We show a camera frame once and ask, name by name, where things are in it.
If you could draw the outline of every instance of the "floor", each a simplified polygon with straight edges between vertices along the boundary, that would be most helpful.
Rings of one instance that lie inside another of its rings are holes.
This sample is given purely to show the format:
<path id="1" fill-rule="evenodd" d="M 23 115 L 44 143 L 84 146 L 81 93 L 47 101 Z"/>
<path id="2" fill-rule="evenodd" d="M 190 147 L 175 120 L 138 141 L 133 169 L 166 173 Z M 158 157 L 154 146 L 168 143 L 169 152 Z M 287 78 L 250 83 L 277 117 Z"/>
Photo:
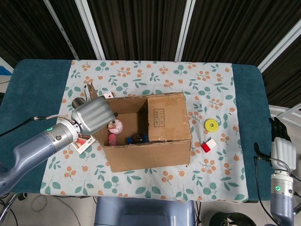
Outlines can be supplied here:
<path id="1" fill-rule="evenodd" d="M 5 92 L 7 84 L 0 87 Z M 290 122 L 283 121 L 287 126 L 292 142 L 297 146 L 297 165 L 301 166 L 301 127 Z M 301 177 L 301 168 L 297 167 L 294 172 Z M 296 190 L 301 192 L 301 185 L 295 183 Z M 66 204 L 73 208 L 78 216 L 81 226 L 93 226 L 95 218 L 96 204 L 92 197 L 89 198 L 61 198 Z M 269 201 L 263 202 L 269 212 Z M 75 214 L 62 202 L 52 196 L 38 196 L 29 194 L 24 201 L 16 201 L 12 210 L 16 214 L 19 226 L 77 226 L 79 225 Z M 266 215 L 259 203 L 222 203 L 205 202 L 202 203 L 201 220 L 202 226 L 208 226 L 211 216 L 216 212 L 241 212 L 249 216 L 257 226 L 272 224 L 272 220 Z M 16 222 L 11 212 L 9 212 L 2 224 L 3 226 L 15 226 Z M 301 214 L 295 217 L 295 226 L 301 226 Z"/>

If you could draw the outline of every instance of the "open cardboard box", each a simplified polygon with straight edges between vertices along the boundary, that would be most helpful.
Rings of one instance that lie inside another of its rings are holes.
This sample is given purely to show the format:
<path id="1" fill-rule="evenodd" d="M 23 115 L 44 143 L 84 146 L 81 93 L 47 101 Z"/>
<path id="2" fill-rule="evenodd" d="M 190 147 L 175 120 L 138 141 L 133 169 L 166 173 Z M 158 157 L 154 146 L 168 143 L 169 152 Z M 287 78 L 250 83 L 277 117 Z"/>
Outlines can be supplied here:
<path id="1" fill-rule="evenodd" d="M 88 86 L 91 99 L 97 96 Z M 191 133 L 183 93 L 106 99 L 118 113 L 123 130 L 116 135 L 118 146 L 108 146 L 109 131 L 94 134 L 104 148 L 112 172 L 189 164 Z M 127 145 L 134 134 L 149 135 L 149 143 Z"/>

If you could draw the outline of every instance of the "yellow tape roll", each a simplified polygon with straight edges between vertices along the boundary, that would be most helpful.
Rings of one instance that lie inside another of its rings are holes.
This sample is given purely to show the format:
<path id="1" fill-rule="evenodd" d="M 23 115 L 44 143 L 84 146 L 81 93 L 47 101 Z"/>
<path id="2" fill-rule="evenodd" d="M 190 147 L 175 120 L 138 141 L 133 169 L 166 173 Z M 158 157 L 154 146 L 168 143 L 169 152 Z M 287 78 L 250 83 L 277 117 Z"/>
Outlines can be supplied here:
<path id="1" fill-rule="evenodd" d="M 207 119 L 204 123 L 204 127 L 208 132 L 216 132 L 218 130 L 218 123 L 214 119 Z"/>

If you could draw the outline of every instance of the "orange berry pattern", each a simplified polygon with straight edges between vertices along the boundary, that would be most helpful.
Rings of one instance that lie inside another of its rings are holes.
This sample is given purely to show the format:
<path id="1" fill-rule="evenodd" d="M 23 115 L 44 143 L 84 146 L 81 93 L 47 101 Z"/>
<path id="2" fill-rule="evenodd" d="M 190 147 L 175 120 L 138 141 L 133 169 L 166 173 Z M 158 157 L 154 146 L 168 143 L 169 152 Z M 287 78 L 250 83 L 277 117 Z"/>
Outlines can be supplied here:
<path id="1" fill-rule="evenodd" d="M 74 98 L 89 101 L 88 85 L 91 84 L 99 96 L 108 91 L 115 97 L 182 92 L 192 135 L 190 163 L 112 173 L 98 142 L 81 154 L 72 145 L 66 146 L 48 159 L 42 194 L 179 202 L 242 202 L 246 199 L 239 109 L 231 64 L 74 60 L 58 114 L 70 117 Z M 217 132 L 204 129 L 207 119 L 218 122 Z M 205 153 L 201 146 L 210 137 L 218 145 Z"/>

